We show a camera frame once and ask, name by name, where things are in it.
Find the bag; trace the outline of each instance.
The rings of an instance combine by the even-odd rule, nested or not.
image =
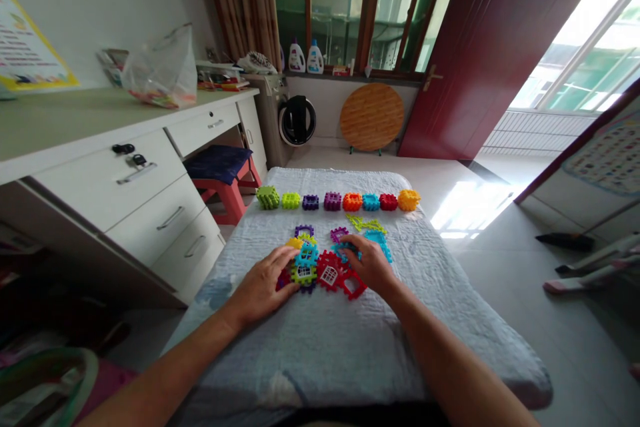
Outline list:
[[[145,103],[178,109],[195,105],[198,73],[191,46],[191,24],[129,54],[122,86]]]

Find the hand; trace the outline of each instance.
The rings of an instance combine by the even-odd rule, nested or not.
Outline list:
[[[398,282],[387,261],[387,257],[385,257],[380,245],[376,242],[358,235],[343,236],[340,242],[351,242],[362,253],[361,260],[358,260],[356,253],[349,249],[343,250],[347,259],[349,259],[351,267],[374,292],[382,296],[383,292],[395,282]]]
[[[249,324],[275,312],[300,288],[299,284],[288,284],[278,292],[275,286],[282,269],[300,251],[281,246],[255,264],[242,279],[233,295],[220,309],[223,319],[238,332]]]

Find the red stool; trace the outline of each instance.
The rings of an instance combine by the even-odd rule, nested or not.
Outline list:
[[[203,201],[207,201],[214,193],[220,195],[227,213],[213,216],[217,224],[237,225],[247,210],[239,188],[258,188],[262,185],[251,161],[252,153],[248,149],[212,145],[185,162],[193,185],[205,190],[200,194]],[[249,172],[253,180],[240,180]]]

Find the laundry detergent bottle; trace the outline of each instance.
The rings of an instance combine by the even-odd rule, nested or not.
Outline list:
[[[311,48],[309,49],[309,56],[307,57],[307,72],[323,73],[324,70],[325,60],[322,58],[322,52],[320,52],[318,42],[313,39],[311,41]]]
[[[289,70],[302,71],[305,68],[305,54],[302,52],[302,48],[298,45],[298,38],[293,39],[293,43],[289,48]]]

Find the blue cushion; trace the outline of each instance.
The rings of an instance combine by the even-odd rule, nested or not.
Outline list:
[[[187,160],[185,168],[192,179],[219,180],[231,185],[252,153],[249,149],[212,145]]]

